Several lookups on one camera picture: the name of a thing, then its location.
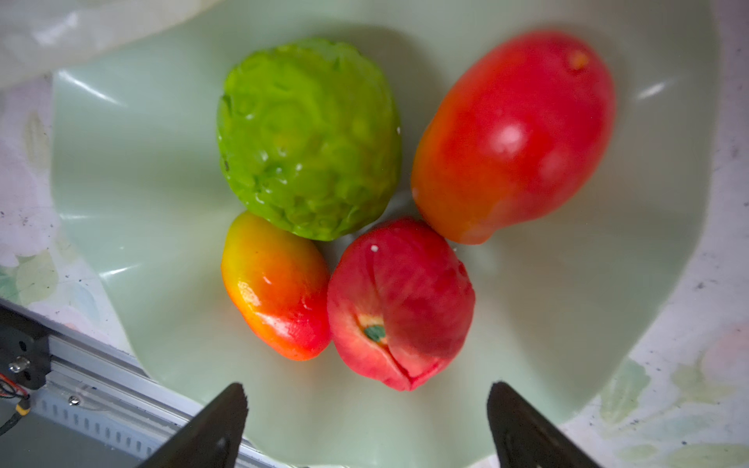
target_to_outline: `screw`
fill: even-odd
[[[31,362],[28,359],[23,356],[18,356],[13,362],[8,365],[7,368],[14,374],[18,374],[19,372],[25,371],[30,365]]]

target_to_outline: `bumpy green fruit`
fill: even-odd
[[[254,214],[314,240],[375,221],[395,192],[401,136],[382,71],[346,43],[253,53],[219,103],[221,168]]]

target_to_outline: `wire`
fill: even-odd
[[[20,421],[22,417],[23,416],[21,416],[20,413],[13,413],[10,419],[0,426],[0,436],[8,432],[14,425],[18,424],[18,421]]]
[[[3,374],[0,374],[0,379],[0,389],[3,391],[3,393],[10,395],[10,398],[21,398],[24,396],[28,397],[28,392],[17,383],[13,382],[11,379],[7,378]]]
[[[26,416],[31,411],[31,397],[28,392],[17,385],[12,380],[8,379],[3,374],[0,374],[0,398],[20,398],[21,400],[16,405],[16,412],[8,419],[5,424],[0,426],[0,436],[8,432],[13,426],[18,424],[23,416]]]

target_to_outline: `bowl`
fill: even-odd
[[[592,180],[560,210],[458,247],[477,304],[452,365],[399,393],[350,371],[332,346],[292,362],[256,338],[219,272],[243,209],[216,148],[231,67],[310,36],[346,40],[379,63],[403,120],[403,180],[385,215],[394,217],[413,211],[413,153],[450,85],[532,28],[571,32],[600,53],[616,81],[616,131]],[[462,467],[494,450],[492,382],[563,422],[655,318],[703,222],[717,62],[707,1],[228,0],[56,73],[52,190],[161,384],[206,403],[241,382],[245,435],[286,463]],[[322,248],[334,259],[354,237]]]

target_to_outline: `black bracket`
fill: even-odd
[[[230,468],[237,461],[247,399],[233,383],[139,468]]]
[[[50,370],[48,336],[45,327],[0,305],[0,373],[39,389]]]
[[[507,383],[491,387],[486,410],[502,468],[601,468]]]

